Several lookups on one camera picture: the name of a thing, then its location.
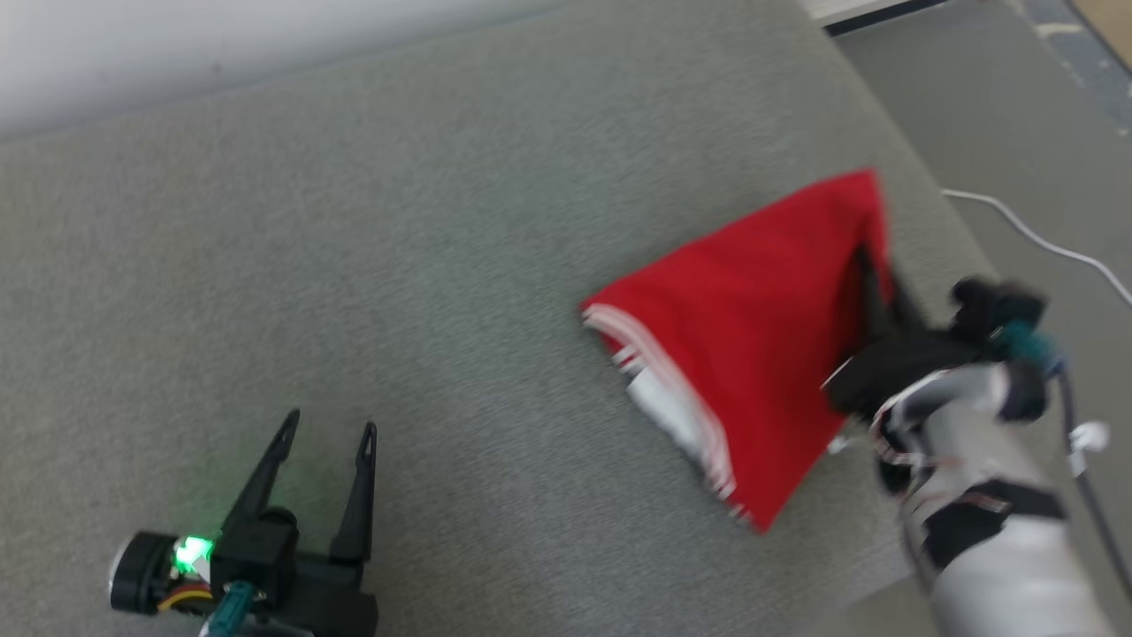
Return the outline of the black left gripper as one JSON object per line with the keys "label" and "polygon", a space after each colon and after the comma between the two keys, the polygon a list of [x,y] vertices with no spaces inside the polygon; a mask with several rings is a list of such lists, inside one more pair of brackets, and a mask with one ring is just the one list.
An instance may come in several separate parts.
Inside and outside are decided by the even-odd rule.
{"label": "black left gripper", "polygon": [[[300,408],[288,412],[226,516],[226,531],[266,511],[278,468],[288,460],[300,422]],[[355,451],[355,477],[340,527],[332,539],[332,560],[371,560],[376,448],[379,431],[365,423]],[[201,620],[201,636],[216,636],[213,617],[221,605],[211,589],[214,541],[195,535],[139,532],[126,541],[111,563],[111,609],[142,616],[181,614]],[[295,558],[295,582],[276,609],[257,600],[231,636],[374,636],[379,606],[371,594],[351,583],[336,563],[319,556]]]}

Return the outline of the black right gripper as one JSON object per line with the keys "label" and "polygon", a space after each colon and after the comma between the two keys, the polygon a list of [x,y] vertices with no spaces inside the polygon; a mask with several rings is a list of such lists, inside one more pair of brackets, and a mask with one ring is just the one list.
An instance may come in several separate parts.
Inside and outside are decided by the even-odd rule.
{"label": "black right gripper", "polygon": [[891,396],[931,372],[981,358],[981,344],[947,330],[929,330],[921,305],[898,270],[890,274],[889,307],[881,272],[867,247],[858,247],[854,259],[860,268],[864,342],[841,352],[837,370],[823,384],[826,403],[838,414],[872,418]]}

